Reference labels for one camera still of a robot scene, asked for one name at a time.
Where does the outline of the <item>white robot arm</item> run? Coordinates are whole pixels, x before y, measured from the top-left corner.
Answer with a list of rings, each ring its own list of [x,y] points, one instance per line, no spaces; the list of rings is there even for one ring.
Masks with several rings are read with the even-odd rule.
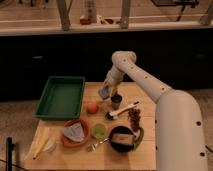
[[[114,52],[112,62],[99,91],[103,99],[114,94],[113,88],[127,74],[156,104],[156,170],[208,171],[202,115],[195,98],[138,67],[132,51]]]

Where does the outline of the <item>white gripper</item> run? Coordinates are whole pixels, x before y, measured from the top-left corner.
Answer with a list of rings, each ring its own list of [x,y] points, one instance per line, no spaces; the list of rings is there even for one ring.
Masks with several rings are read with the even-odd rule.
[[[115,85],[112,85],[107,79],[104,80],[103,87],[109,97],[118,93],[118,88]]]

